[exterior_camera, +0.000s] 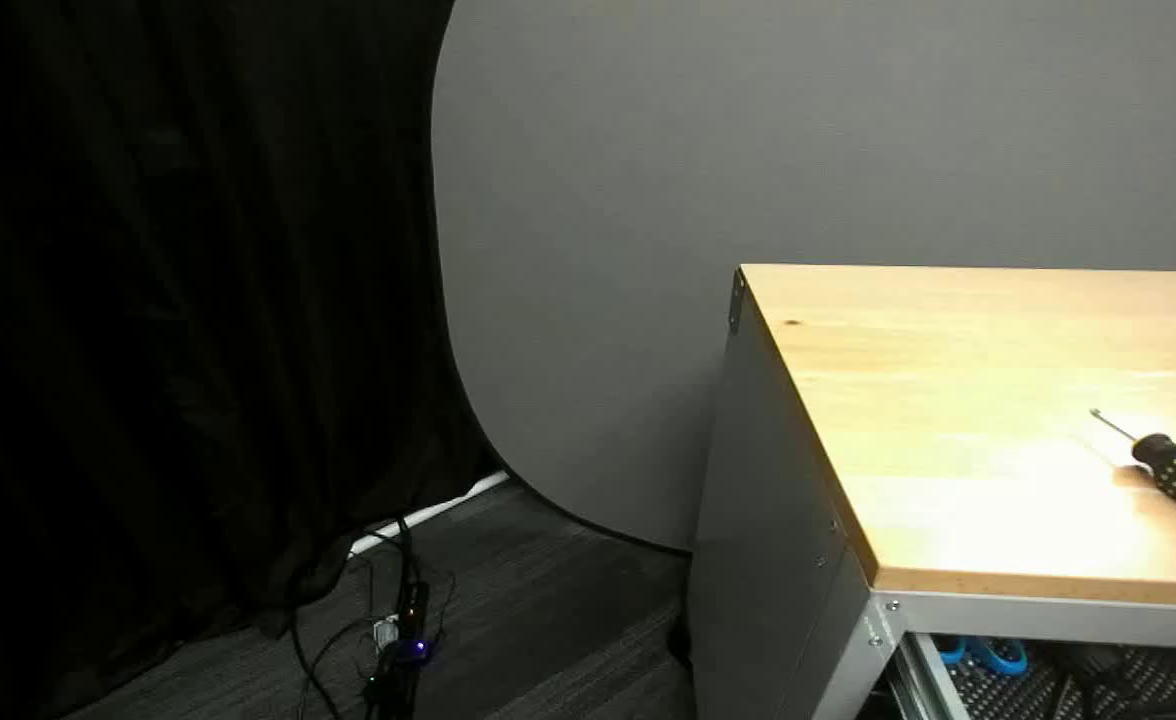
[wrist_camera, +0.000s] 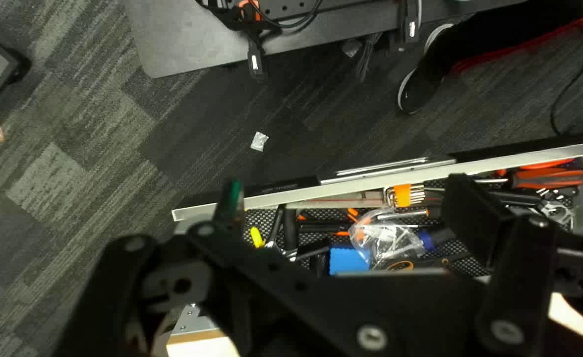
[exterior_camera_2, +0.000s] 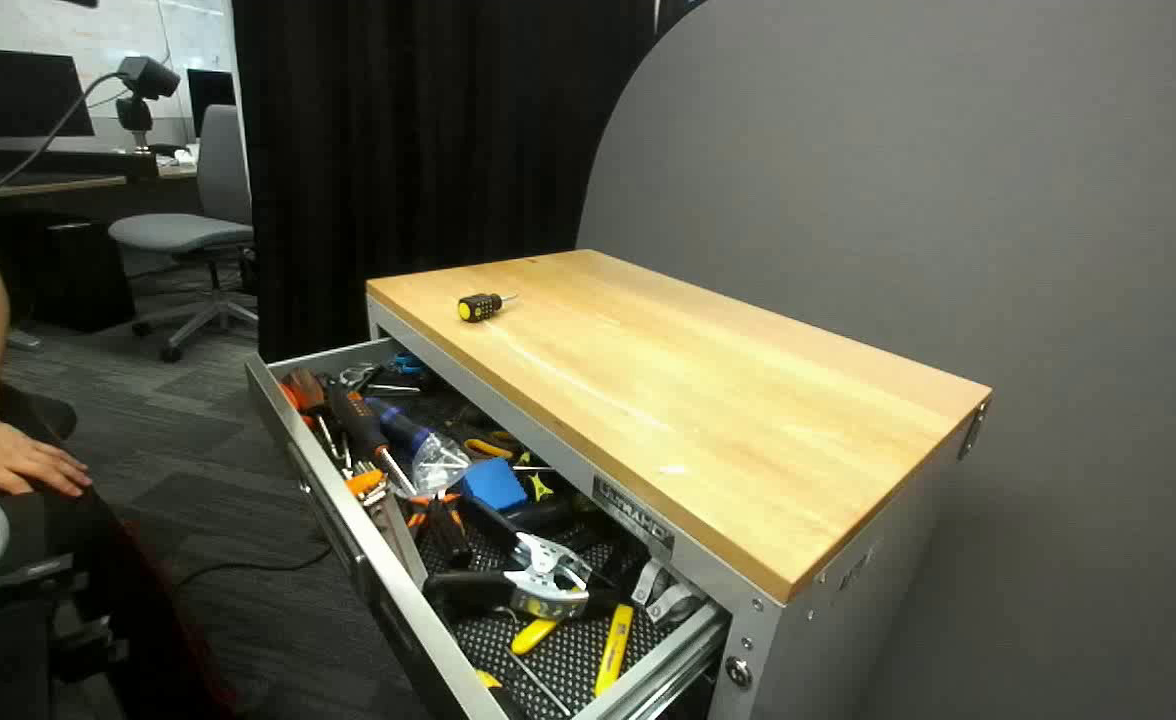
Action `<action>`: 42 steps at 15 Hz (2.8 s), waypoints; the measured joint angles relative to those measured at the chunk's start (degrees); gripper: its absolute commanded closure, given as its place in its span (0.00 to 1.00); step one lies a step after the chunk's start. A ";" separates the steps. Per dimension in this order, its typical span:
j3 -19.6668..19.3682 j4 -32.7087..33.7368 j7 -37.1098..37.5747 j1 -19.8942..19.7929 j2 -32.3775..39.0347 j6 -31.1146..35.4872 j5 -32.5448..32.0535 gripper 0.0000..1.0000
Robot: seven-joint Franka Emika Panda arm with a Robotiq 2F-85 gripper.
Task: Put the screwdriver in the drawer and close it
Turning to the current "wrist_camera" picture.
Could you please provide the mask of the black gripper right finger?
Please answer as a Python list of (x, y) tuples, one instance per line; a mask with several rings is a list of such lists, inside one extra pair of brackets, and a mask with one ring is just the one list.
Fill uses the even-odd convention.
[(498, 357), (537, 357), (551, 300), (557, 225), (510, 213), (466, 175), (450, 175), (442, 223), (492, 271), (474, 318), (482, 348)]

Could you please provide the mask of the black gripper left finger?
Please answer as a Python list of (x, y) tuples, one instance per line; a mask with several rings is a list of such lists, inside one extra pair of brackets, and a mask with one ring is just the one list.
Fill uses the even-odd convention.
[(161, 324), (194, 304), (250, 356), (246, 288), (226, 273), (250, 247), (236, 235), (176, 235), (169, 243), (121, 237), (109, 243), (75, 302), (53, 357), (151, 357)]

